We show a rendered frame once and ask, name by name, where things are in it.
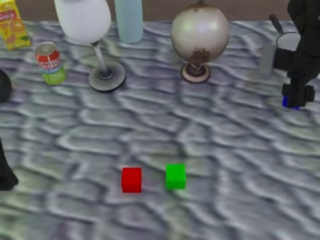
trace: can top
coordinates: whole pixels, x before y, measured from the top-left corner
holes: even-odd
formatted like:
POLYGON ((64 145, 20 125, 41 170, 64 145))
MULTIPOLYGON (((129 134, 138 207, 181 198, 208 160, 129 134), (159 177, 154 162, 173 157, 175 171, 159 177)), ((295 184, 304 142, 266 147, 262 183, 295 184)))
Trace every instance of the can top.
POLYGON ((40 43, 35 48, 35 54, 40 56, 48 56, 53 54, 56 50, 57 50, 56 45, 53 42, 46 41, 46 42, 40 43))

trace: yellow box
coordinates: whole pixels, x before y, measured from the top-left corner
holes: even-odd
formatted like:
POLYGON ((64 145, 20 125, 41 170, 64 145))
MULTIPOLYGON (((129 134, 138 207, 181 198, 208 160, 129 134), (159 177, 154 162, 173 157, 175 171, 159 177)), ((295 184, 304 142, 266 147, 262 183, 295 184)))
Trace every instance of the yellow box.
POLYGON ((0 0, 0 34, 9 51, 31 45, 15 0, 0 0))

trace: cyan cylinder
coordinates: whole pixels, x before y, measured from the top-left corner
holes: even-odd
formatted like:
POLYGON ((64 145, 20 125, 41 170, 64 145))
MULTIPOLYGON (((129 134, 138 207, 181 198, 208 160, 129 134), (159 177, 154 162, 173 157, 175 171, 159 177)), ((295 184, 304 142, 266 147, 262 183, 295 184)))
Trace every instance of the cyan cylinder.
POLYGON ((127 44, 139 42, 144 36, 142 0, 114 0, 114 6, 120 40, 127 44))

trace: beige sphere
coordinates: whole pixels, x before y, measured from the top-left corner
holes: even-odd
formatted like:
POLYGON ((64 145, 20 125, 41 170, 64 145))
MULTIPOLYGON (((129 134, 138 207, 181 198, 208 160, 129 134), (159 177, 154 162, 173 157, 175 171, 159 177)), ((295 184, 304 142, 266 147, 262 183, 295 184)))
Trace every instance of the beige sphere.
POLYGON ((172 46, 184 60, 201 65, 217 59, 229 42, 229 22, 217 8, 197 3, 180 12, 172 23, 172 46))

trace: glass stem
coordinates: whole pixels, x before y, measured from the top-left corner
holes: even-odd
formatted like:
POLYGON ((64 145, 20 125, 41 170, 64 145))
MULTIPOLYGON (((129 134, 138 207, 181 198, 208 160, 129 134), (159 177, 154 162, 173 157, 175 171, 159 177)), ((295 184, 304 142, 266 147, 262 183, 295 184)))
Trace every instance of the glass stem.
POLYGON ((108 74, 110 71, 107 68, 107 65, 106 65, 104 57, 102 56, 102 53, 101 53, 101 50, 100 50, 100 47, 99 47, 99 43, 98 42, 92 43, 92 46, 93 46, 93 49, 95 51, 96 57, 98 58, 98 62, 100 64, 100 66, 101 66, 101 71, 104 74, 108 74))

